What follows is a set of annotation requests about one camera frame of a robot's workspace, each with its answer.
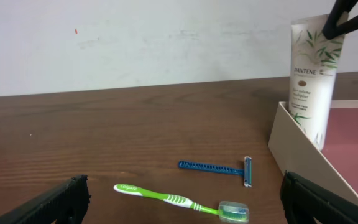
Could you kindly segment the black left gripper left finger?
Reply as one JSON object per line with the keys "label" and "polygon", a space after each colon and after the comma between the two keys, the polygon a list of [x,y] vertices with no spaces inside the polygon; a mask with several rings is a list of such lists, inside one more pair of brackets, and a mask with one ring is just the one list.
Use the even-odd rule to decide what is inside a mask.
{"label": "black left gripper left finger", "polygon": [[87,175],[77,175],[0,216],[0,224],[81,224],[90,204]]}

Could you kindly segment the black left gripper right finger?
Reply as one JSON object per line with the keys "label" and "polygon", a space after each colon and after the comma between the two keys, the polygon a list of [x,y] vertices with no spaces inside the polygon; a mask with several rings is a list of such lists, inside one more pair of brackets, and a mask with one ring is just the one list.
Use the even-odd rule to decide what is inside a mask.
{"label": "black left gripper right finger", "polygon": [[357,205],[294,172],[285,172],[280,199],[288,224],[358,224]]}

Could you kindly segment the white Pantene lotion tube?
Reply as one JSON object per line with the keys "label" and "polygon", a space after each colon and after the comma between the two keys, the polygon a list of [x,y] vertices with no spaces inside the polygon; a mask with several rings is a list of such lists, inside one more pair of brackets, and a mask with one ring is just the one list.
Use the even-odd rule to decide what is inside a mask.
{"label": "white Pantene lotion tube", "polygon": [[322,150],[345,35],[323,34],[329,15],[291,23],[291,70],[288,112],[316,148]]}

